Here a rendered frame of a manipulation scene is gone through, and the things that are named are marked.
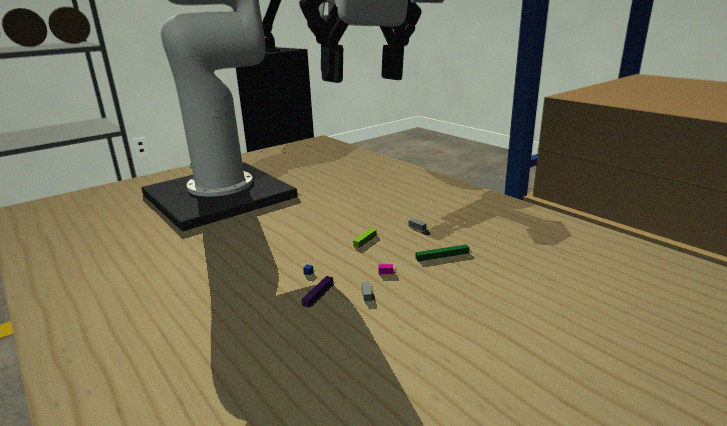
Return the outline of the purple rod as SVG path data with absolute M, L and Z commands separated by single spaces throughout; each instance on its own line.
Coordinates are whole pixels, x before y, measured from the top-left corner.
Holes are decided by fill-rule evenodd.
M 302 300 L 302 306 L 310 307 L 318 298 L 320 298 L 333 285 L 333 277 L 326 276 L 320 281 Z

